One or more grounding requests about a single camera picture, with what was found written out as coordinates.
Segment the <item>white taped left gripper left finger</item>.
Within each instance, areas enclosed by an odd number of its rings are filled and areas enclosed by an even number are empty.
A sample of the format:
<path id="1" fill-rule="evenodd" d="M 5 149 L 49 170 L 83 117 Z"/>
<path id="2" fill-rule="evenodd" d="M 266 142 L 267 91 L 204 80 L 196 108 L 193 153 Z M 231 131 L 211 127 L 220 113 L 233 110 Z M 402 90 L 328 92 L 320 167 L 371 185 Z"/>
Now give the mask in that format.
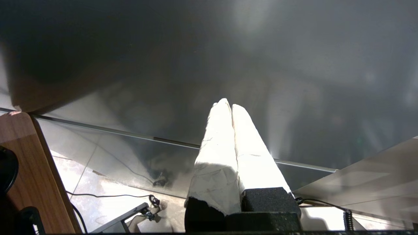
<path id="1" fill-rule="evenodd" d="M 232 111 L 226 98 L 211 107 L 184 204 L 187 233 L 226 230 L 241 212 Z"/>

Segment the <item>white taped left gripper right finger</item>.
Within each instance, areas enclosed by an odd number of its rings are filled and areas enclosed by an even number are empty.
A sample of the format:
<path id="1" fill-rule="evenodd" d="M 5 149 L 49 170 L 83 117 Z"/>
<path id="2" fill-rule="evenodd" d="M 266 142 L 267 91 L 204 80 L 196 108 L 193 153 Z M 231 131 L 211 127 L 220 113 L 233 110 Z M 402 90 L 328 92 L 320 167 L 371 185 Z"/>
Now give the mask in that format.
<path id="1" fill-rule="evenodd" d="M 288 183 L 249 113 L 234 104 L 232 120 L 242 211 L 300 213 Z"/>

